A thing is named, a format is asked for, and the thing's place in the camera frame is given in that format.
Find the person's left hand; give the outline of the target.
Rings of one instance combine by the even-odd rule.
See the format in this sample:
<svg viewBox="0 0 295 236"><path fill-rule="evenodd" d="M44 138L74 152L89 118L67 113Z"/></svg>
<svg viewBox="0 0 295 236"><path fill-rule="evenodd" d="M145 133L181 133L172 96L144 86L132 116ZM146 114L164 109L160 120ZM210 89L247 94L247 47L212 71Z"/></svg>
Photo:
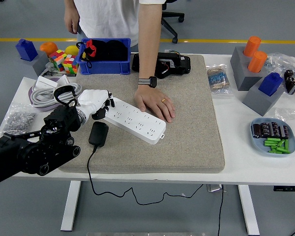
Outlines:
<svg viewBox="0 0 295 236"><path fill-rule="evenodd" d="M142 112L149 108L159 119L168 123L171 123L176 117L172 100L157 88L138 85L134 98L137 107Z"/></svg>

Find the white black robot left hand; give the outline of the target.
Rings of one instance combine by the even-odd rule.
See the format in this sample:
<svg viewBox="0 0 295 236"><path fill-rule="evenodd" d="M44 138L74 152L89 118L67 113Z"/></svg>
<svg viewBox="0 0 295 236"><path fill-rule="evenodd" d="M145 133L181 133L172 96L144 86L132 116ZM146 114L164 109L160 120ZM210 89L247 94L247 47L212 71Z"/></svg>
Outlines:
<svg viewBox="0 0 295 236"><path fill-rule="evenodd" d="M76 109L81 124L85 124L89 117L93 120L103 119L111 107L115 107L115 102L108 90L86 89L78 97Z"/></svg>

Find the person's right hand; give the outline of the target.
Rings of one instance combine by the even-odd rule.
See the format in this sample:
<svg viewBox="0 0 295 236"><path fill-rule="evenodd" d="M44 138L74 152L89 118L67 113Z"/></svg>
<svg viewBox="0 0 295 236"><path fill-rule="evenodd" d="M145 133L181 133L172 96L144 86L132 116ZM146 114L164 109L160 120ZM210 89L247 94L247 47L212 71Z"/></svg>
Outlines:
<svg viewBox="0 0 295 236"><path fill-rule="evenodd" d="M71 34L77 34L79 19L80 16L78 14L78 11L74 9L65 10L64 23L68 32L70 32Z"/></svg>

